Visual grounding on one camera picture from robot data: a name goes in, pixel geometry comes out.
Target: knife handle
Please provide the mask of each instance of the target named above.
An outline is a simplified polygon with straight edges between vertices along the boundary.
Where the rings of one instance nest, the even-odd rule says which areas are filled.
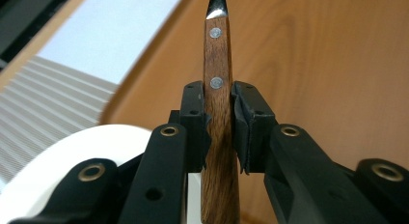
[[[205,21],[204,110],[211,145],[202,172],[203,223],[238,223],[236,153],[232,146],[232,58],[229,19]]]

